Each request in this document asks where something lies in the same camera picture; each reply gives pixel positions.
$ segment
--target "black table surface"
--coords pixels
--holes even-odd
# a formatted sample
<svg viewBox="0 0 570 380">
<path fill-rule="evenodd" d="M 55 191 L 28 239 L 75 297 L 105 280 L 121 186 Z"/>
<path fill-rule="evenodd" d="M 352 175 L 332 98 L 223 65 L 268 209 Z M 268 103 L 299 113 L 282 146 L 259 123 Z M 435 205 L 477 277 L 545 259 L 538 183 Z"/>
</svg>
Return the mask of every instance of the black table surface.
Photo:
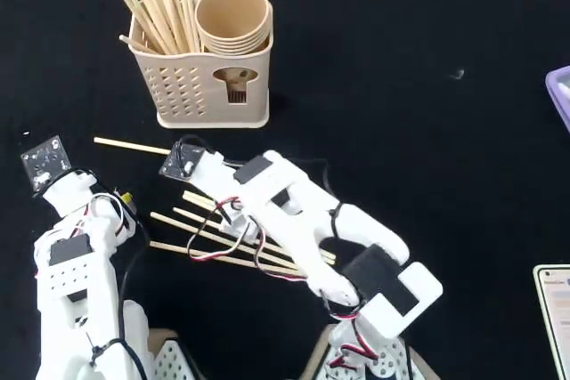
<svg viewBox="0 0 570 380">
<path fill-rule="evenodd" d="M 532 268 L 570 262 L 570 137 L 544 86 L 570 61 L 566 0 L 271 1 L 268 125 L 200 135 L 228 158 L 327 158 L 336 193 L 444 284 L 407 331 L 443 378 L 554 378 Z M 133 192 L 155 239 L 186 240 L 148 218 L 183 206 L 183 185 L 158 176 L 162 157 L 92 143 L 169 147 L 183 133 L 157 124 L 117 41 L 127 29 L 120 0 L 0 0 L 2 378 L 37 370 L 32 244 L 56 221 L 32 200 L 21 152 L 60 135 L 74 165 Z M 119 275 L 139 242 L 114 257 Z M 304 285 L 159 250 L 128 296 L 211 379 L 295 378 L 328 322 Z"/>
</svg>

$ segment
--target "chopstick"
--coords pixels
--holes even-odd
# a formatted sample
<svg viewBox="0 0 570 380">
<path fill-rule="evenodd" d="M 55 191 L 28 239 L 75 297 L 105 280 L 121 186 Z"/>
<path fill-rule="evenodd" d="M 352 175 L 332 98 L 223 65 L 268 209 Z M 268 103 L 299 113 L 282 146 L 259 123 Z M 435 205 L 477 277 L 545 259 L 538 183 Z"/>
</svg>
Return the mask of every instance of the chopstick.
<svg viewBox="0 0 570 380">
<path fill-rule="evenodd" d="M 171 226 L 175 226 L 178 229 L 189 231 L 190 233 L 196 233 L 198 231 L 198 229 L 196 227 L 193 227 L 189 224 L 186 224 L 185 222 L 179 222 L 173 218 L 167 217 L 166 215 L 155 213 L 154 211 L 151 212 L 151 218 L 154 218 L 155 220 L 159 220 L 160 222 L 165 222 L 166 224 L 170 224 Z M 235 244 L 234 241 L 232 241 L 230 239 L 222 238 L 221 236 L 217 236 L 214 233 L 210 233 L 209 231 L 204 230 L 199 235 L 203 238 L 213 240 L 219 244 L 223 244 L 223 245 L 226 245 L 228 247 L 231 247 L 231 246 L 233 246 L 233 244 Z M 238 249 L 240 251 L 243 251 L 244 253 L 248 253 L 248 254 L 252 254 L 252 255 L 255 255 L 255 253 L 256 253 L 256 250 L 254 248 L 247 247 L 243 244 L 239 245 Z M 273 262 L 275 264 L 279 264 L 283 267 L 288 267 L 290 269 L 297 269 L 297 266 L 294 263 L 288 262 L 287 260 L 282 260 L 281 258 L 276 257 L 274 255 L 261 253 L 259 255 L 259 258 L 264 258 L 265 260 L 268 260 L 268 261 Z"/>
<path fill-rule="evenodd" d="M 172 210 L 179 214 L 179 215 L 183 215 L 186 218 L 190 218 L 191 220 L 194 220 L 195 222 L 204 222 L 206 219 L 204 217 L 201 217 L 195 213 L 191 213 L 189 211 L 186 211 L 184 209 L 178 208 L 178 207 L 173 207 Z M 206 225 L 209 227 L 212 227 L 214 229 L 218 229 L 220 230 L 220 223 L 219 222 L 212 222 L 211 220 L 207 220 L 206 221 Z M 256 241 L 254 242 L 255 245 L 259 244 L 259 239 L 256 239 Z M 282 255 L 286 255 L 287 257 L 290 257 L 289 253 L 284 250 L 283 248 L 279 247 L 278 245 L 274 245 L 270 242 L 266 242 L 265 243 L 265 248 L 270 250 L 270 251 L 274 251 L 274 253 L 279 253 Z M 322 255 L 322 259 L 324 260 L 324 262 L 326 262 L 327 264 L 331 264 L 334 265 L 335 263 L 335 258 L 329 257 L 326 251 L 323 252 L 323 250 L 321 250 L 321 255 Z"/>
<path fill-rule="evenodd" d="M 198 38 L 198 28 L 196 27 L 196 15 L 194 14 L 194 0 L 186 0 L 188 4 L 188 18 L 190 19 L 190 31 L 192 42 L 197 51 L 200 50 L 200 41 Z"/>
<path fill-rule="evenodd" d="M 205 209 L 206 211 L 212 211 L 216 207 L 216 204 L 214 202 L 210 203 L 207 202 L 206 200 L 200 199 L 198 195 L 188 190 L 184 191 L 182 199 L 184 199 L 186 202 L 194 204 L 195 206 L 199 206 L 200 208 Z"/>
<path fill-rule="evenodd" d="M 151 241 L 151 248 L 163 249 L 166 251 L 171 251 L 174 253 L 180 253 L 180 254 L 184 254 L 184 255 L 188 254 L 185 247 L 178 247 L 176 245 L 169 245 L 169 244 L 165 244 L 162 242 L 157 242 L 156 240 Z M 190 254 L 192 254 L 194 256 L 199 256 L 199 255 L 206 255 L 207 253 L 205 251 L 199 251 L 197 249 L 191 249 Z M 240 258 L 234 258 L 234 257 L 230 257 L 227 255 L 222 255 L 220 257 L 215 258 L 214 260 L 216 260 L 218 262 L 236 264 L 236 265 L 244 266 L 244 267 L 253 267 L 254 269 L 256 268 L 256 264 L 253 262 L 250 262 L 248 260 L 241 260 Z M 275 273 L 283 273 L 283 274 L 294 275 L 294 276 L 299 276 L 299 274 L 300 274 L 300 272 L 298 270 L 287 269 L 285 267 L 280 267 L 280 266 L 273 266 L 272 264 L 260 263 L 259 266 L 265 271 L 272 271 Z"/>
<path fill-rule="evenodd" d="M 108 146 L 120 147 L 122 149 L 146 151 L 147 153 L 155 153 L 157 155 L 168 156 L 168 153 L 170 153 L 170 150 L 168 149 L 161 149 L 159 147 L 152 147 L 152 146 L 144 146 L 142 144 L 134 144 L 132 142 L 126 142 L 126 141 L 111 140 L 109 138 L 94 137 L 93 142 L 97 144 L 105 144 Z"/>
<path fill-rule="evenodd" d="M 200 51 L 193 0 L 123 0 L 146 35 L 152 53 L 175 55 Z M 134 49 L 143 50 L 140 45 Z"/>
<path fill-rule="evenodd" d="M 120 35 L 118 37 L 118 40 L 120 40 L 121 42 L 124 42 L 126 44 L 130 44 L 134 49 L 136 49 L 137 51 L 141 51 L 143 53 L 157 53 L 156 51 L 153 51 L 151 48 L 149 48 L 148 46 L 145 46 L 143 44 L 141 44 L 140 42 L 137 42 L 136 40 L 133 40 L 129 37 Z"/>
</svg>

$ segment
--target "stack of paper cups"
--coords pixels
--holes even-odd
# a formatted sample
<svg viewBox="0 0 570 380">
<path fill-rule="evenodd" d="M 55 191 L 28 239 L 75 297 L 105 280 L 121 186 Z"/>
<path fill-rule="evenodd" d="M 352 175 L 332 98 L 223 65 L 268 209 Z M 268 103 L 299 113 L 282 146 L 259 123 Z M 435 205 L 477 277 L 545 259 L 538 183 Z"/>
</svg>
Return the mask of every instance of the stack of paper cups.
<svg viewBox="0 0 570 380">
<path fill-rule="evenodd" d="M 263 49 L 272 30 L 272 7 L 268 0 L 199 0 L 196 24 L 210 52 L 253 53 Z"/>
</svg>

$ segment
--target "beige plastic basket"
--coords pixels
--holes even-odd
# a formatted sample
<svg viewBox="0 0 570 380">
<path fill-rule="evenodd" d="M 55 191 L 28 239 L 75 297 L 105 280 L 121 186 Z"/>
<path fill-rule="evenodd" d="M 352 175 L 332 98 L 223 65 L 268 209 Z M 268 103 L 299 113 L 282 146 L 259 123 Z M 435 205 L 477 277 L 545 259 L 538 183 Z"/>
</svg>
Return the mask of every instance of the beige plastic basket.
<svg viewBox="0 0 570 380">
<path fill-rule="evenodd" d="M 135 19 L 129 37 L 143 41 Z M 154 55 L 129 48 L 165 128 L 258 128 L 269 119 L 272 46 L 273 29 L 263 50 L 239 57 Z"/>
</svg>

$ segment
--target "white robotic arm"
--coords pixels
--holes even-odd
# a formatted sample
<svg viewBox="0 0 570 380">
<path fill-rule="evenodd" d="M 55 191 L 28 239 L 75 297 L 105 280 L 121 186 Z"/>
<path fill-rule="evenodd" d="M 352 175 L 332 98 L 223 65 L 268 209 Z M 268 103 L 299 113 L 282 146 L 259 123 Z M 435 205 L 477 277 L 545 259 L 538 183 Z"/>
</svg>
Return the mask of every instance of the white robotic arm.
<svg viewBox="0 0 570 380">
<path fill-rule="evenodd" d="M 226 232 L 239 237 L 247 230 L 255 237 L 260 226 L 289 252 L 316 295 L 359 307 L 360 322 L 367 324 L 367 331 L 385 338 L 397 337 L 443 293 L 442 285 L 421 263 L 404 268 L 410 253 L 398 235 L 360 208 L 340 204 L 277 152 L 267 151 L 235 170 L 224 164 L 219 153 L 192 149 L 199 156 L 180 159 L 183 164 L 179 167 L 191 170 L 183 179 L 214 200 L 237 197 L 240 201 L 239 208 L 224 209 Z M 185 162 L 191 162 L 191 168 Z M 165 165 L 176 166 L 172 153 Z M 278 199 L 284 195 L 287 200 L 281 203 Z M 369 248 L 369 256 L 361 260 L 361 268 L 372 268 L 369 276 L 373 276 L 375 265 L 387 265 L 379 271 L 379 276 L 394 275 L 386 293 L 382 291 L 385 280 L 371 278 L 371 283 L 362 287 L 362 291 L 368 288 L 369 294 L 363 302 L 359 284 L 353 284 L 322 260 L 319 244 L 331 236 Z M 378 254 L 387 257 L 375 260 Z M 362 276 L 356 273 L 353 281 L 367 282 Z M 370 289 L 378 292 L 371 295 Z"/>
<path fill-rule="evenodd" d="M 117 247 L 134 235 L 134 218 L 119 195 L 93 193 L 97 179 L 71 169 L 59 138 L 24 153 L 22 160 L 37 195 L 61 217 L 34 250 L 42 357 L 36 379 L 152 378 L 146 316 L 139 304 L 127 301 L 119 320 L 122 304 L 110 262 Z"/>
</svg>

